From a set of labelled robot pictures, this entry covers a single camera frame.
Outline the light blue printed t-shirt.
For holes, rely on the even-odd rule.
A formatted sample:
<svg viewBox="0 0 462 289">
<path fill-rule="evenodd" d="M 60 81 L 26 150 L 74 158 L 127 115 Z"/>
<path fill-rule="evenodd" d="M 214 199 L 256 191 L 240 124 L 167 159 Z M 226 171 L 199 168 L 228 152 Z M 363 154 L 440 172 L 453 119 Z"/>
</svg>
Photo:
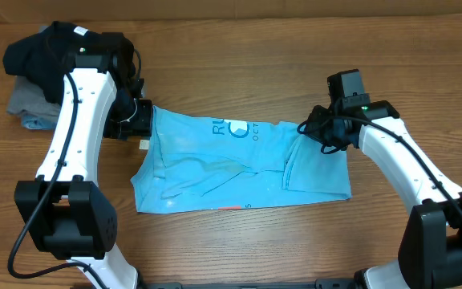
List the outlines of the light blue printed t-shirt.
<svg viewBox="0 0 462 289">
<path fill-rule="evenodd" d="M 186 116 L 154 107 L 132 177 L 139 213 L 299 206 L 351 198 L 345 152 L 329 155 L 290 122 Z"/>
</svg>

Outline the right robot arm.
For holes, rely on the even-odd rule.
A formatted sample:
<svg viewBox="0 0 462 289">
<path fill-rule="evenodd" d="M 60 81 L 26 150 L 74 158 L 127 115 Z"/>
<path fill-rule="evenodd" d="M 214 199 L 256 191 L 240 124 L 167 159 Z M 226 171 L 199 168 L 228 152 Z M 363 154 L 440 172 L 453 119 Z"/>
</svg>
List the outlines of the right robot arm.
<svg viewBox="0 0 462 289">
<path fill-rule="evenodd" d="M 351 279 L 320 279 L 315 286 L 462 286 L 462 188 L 415 143 L 388 101 L 371 101 L 359 70 L 333 74 L 327 86 L 330 106 L 315 106 L 298 132 L 321 143 L 324 154 L 360 149 L 389 180 L 409 219 L 395 261 L 357 271 Z"/>
</svg>

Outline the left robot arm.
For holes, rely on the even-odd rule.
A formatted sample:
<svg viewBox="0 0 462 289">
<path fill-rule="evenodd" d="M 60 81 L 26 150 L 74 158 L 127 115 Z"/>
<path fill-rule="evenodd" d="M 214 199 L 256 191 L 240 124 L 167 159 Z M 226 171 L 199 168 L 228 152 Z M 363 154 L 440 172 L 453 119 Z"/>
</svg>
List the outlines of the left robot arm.
<svg viewBox="0 0 462 289">
<path fill-rule="evenodd" d="M 55 64 L 63 78 L 55 133 L 34 180 L 14 191 L 21 234 L 59 269 L 80 269 L 94 288 L 142 288 L 140 272 L 117 246 L 116 210 L 98 185 L 103 139 L 152 134 L 139 53 L 121 33 L 103 33 L 71 44 Z"/>
</svg>

